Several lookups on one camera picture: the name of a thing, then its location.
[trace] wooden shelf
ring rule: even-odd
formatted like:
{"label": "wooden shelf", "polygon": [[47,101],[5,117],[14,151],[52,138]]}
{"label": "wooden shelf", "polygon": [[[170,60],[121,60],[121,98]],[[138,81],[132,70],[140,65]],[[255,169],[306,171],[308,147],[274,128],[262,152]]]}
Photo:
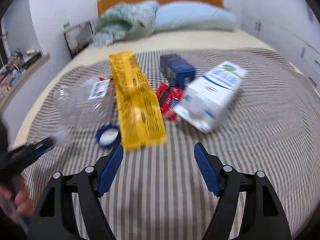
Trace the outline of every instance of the wooden shelf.
{"label": "wooden shelf", "polygon": [[28,78],[34,73],[38,68],[47,63],[50,59],[50,53],[45,54],[36,62],[34,62],[26,71],[22,74],[22,76],[15,82],[15,84],[10,87],[8,92],[5,94],[4,98],[0,101],[0,109],[4,108],[10,100],[14,97],[14,95],[19,91],[19,89],[23,86],[23,84],[28,80]]}

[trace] human hand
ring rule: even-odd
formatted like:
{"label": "human hand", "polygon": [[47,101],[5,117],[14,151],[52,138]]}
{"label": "human hand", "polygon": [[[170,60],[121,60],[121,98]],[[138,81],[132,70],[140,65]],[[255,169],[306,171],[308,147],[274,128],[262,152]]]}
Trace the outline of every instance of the human hand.
{"label": "human hand", "polygon": [[[14,204],[17,207],[17,213],[20,216],[32,217],[35,208],[33,207],[32,202],[29,198],[29,192],[24,183],[24,178],[22,177],[19,180],[19,188],[20,191],[14,199]],[[4,186],[0,186],[0,198],[10,200],[11,196],[12,194],[9,190],[7,190]]]}

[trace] red packet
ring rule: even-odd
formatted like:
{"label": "red packet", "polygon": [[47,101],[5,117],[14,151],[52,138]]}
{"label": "red packet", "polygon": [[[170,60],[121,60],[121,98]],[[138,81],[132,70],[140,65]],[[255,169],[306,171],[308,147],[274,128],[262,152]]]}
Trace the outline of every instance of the red packet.
{"label": "red packet", "polygon": [[176,120],[177,115],[173,111],[175,105],[178,104],[183,89],[172,87],[165,83],[160,83],[156,95],[159,101],[162,117],[169,120]]}

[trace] white carton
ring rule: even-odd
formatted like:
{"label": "white carton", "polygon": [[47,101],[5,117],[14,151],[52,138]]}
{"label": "white carton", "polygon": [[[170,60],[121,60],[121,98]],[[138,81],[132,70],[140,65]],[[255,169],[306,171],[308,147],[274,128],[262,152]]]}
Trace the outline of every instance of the white carton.
{"label": "white carton", "polygon": [[189,83],[175,112],[202,132],[209,132],[223,121],[246,70],[225,61]]}

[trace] light blue pillow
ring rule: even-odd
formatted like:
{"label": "light blue pillow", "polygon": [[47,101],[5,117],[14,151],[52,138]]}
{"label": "light blue pillow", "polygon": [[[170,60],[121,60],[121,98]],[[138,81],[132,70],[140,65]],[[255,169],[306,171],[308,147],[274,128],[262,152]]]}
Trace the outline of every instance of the light blue pillow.
{"label": "light blue pillow", "polygon": [[143,2],[133,3],[132,5],[142,6],[145,9],[151,10],[153,13],[159,9],[159,3],[157,0],[145,0]]}
{"label": "light blue pillow", "polygon": [[159,7],[155,32],[177,29],[233,30],[236,26],[236,16],[222,8],[202,2],[177,1]]}

